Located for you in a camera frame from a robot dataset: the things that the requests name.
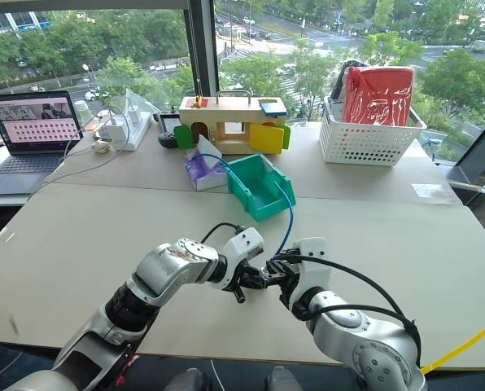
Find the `laptop keyboard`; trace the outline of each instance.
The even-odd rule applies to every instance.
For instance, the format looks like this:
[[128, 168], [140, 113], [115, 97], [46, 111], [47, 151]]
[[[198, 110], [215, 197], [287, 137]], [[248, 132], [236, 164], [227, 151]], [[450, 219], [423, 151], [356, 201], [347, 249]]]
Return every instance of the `laptop keyboard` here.
[[59, 155], [10, 156], [0, 166], [0, 174], [51, 173], [55, 171], [59, 165]]

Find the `window glass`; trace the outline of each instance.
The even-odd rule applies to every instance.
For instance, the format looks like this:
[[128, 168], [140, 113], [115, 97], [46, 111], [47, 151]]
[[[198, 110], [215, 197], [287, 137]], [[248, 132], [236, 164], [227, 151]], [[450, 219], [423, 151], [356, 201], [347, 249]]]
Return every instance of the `window glass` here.
[[108, 103], [124, 108], [127, 88], [161, 110], [194, 95], [182, 11], [17, 12], [11, 19], [0, 14], [0, 94], [68, 90], [91, 112]]
[[457, 161], [485, 128], [485, 2], [216, 0], [220, 84], [279, 96], [288, 121], [320, 121], [343, 61], [407, 65], [419, 141]]

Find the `green plastic bin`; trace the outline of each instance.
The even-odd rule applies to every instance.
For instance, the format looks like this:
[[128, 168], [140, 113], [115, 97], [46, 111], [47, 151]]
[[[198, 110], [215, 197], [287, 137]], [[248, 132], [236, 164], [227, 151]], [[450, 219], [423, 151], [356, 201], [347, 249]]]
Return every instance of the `green plastic bin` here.
[[231, 161], [226, 173], [228, 189], [257, 222], [288, 209], [275, 183], [284, 190], [291, 204], [296, 204], [290, 179], [261, 154]]

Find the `table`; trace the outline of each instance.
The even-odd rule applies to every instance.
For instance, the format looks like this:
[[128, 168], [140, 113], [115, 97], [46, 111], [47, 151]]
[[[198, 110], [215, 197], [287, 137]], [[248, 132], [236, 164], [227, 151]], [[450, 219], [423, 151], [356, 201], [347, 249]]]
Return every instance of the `table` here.
[[[317, 160], [315, 136], [301, 137], [300, 131], [294, 128], [292, 135], [305, 140], [297, 144], [304, 152], [292, 148], [273, 158], [290, 176], [298, 202], [288, 244], [324, 236], [331, 260], [383, 285], [417, 320], [422, 364], [485, 327], [485, 232], [452, 195], [417, 195], [413, 183], [440, 185], [446, 195], [450, 190], [421, 148], [413, 144], [392, 168], [325, 165]], [[255, 226], [263, 235], [267, 248], [255, 266], [274, 253], [288, 213], [255, 223], [223, 189], [193, 191], [181, 166], [183, 152], [164, 150], [156, 135], [152, 129], [137, 152], [62, 180], [72, 183], [41, 189], [9, 223], [0, 235], [0, 341], [60, 347], [148, 251], [184, 236], [200, 239], [220, 221]], [[82, 152], [54, 175], [108, 158]], [[230, 235], [219, 231], [210, 244], [220, 248]], [[371, 288], [339, 272], [330, 287], [349, 302], [387, 306]], [[238, 305], [230, 293], [185, 286], [161, 310], [140, 351], [334, 363], [278, 301], [277, 287], [247, 292], [247, 302]], [[485, 340], [447, 367], [485, 368]]]

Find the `plastic basket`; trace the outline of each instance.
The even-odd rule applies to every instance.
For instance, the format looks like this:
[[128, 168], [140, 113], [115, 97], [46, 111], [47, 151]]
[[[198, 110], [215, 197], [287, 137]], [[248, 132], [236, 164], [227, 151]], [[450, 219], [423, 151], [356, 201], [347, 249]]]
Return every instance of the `plastic basket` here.
[[412, 108], [409, 118], [414, 127], [340, 122], [343, 103], [324, 100], [320, 144], [322, 159], [328, 163], [395, 165], [420, 131], [427, 129]]
[[262, 155], [230, 161], [226, 173], [229, 191], [257, 222], [288, 208], [276, 184], [284, 190], [291, 204], [296, 204], [290, 179]]

